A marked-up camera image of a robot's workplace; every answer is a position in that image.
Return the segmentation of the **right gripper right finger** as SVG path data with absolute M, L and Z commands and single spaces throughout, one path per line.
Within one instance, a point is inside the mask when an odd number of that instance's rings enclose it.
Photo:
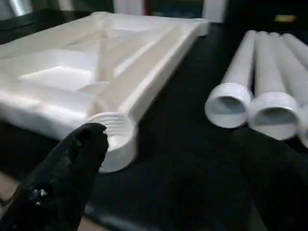
M 308 229 L 308 161 L 285 142 L 250 128 L 232 133 L 255 206 L 269 231 Z

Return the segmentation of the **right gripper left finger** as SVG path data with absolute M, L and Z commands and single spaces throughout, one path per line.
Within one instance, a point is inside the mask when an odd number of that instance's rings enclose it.
M 1 200 L 2 231 L 76 231 L 109 143 L 106 126 L 86 123 L 70 132 Z

